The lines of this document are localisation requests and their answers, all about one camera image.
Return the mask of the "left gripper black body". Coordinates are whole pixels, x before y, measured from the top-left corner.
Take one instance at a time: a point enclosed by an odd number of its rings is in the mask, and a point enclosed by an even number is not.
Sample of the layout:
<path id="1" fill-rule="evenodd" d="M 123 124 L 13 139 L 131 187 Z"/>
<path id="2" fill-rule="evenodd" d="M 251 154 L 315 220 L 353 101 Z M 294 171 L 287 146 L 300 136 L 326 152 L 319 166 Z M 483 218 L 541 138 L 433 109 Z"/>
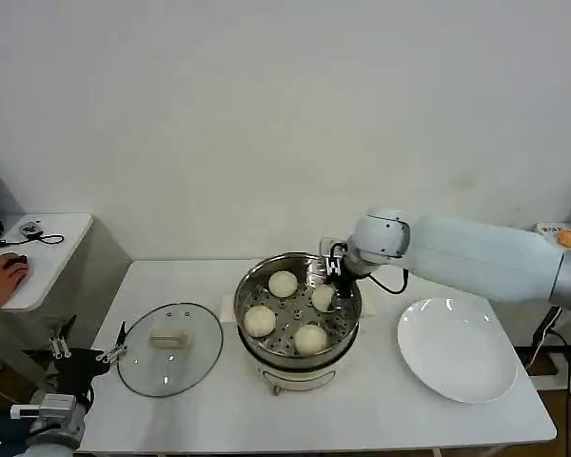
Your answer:
<path id="1" fill-rule="evenodd" d="M 101 350 L 72 348 L 70 357 L 55 360 L 56 392 L 74 396 L 86 395 L 93 378 L 107 372 L 107 364 L 102 359 Z"/>

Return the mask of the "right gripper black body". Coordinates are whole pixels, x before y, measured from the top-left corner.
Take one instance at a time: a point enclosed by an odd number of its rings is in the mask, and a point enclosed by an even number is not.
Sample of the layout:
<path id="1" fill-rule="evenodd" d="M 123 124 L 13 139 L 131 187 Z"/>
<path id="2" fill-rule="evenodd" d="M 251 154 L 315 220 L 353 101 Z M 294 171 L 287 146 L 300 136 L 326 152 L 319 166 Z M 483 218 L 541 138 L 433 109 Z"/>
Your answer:
<path id="1" fill-rule="evenodd" d="M 348 257 L 343 257 L 340 261 L 340 280 L 342 282 L 355 282 L 363 278 L 360 265 Z"/>

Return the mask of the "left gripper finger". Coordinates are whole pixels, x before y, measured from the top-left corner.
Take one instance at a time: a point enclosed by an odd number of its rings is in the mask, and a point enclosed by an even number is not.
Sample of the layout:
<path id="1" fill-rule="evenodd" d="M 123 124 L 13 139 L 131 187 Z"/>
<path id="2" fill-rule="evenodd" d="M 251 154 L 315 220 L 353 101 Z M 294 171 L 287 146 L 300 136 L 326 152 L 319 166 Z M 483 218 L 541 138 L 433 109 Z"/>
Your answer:
<path id="1" fill-rule="evenodd" d="M 59 326 L 49 338 L 49 348 L 53 358 L 70 358 L 71 352 L 67 343 L 69 333 L 76 321 L 76 315 Z"/>
<path id="2" fill-rule="evenodd" d="M 101 362 L 105 365 L 112 365 L 114 362 L 117 362 L 119 357 L 125 354 L 128 350 L 125 344 L 126 337 L 127 337 L 126 322 L 123 321 L 120 326 L 119 333 L 115 340 L 114 346 L 111 349 L 97 355 L 95 361 Z"/>

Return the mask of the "person's hand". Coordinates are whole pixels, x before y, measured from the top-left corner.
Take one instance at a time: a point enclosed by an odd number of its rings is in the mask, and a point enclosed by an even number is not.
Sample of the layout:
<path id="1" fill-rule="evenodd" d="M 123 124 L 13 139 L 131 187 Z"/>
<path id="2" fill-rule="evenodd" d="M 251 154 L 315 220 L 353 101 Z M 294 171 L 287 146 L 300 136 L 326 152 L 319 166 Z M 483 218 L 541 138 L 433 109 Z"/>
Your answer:
<path id="1" fill-rule="evenodd" d="M 28 261 L 21 255 L 14 252 L 0 255 L 0 308 L 9 301 L 28 272 Z"/>

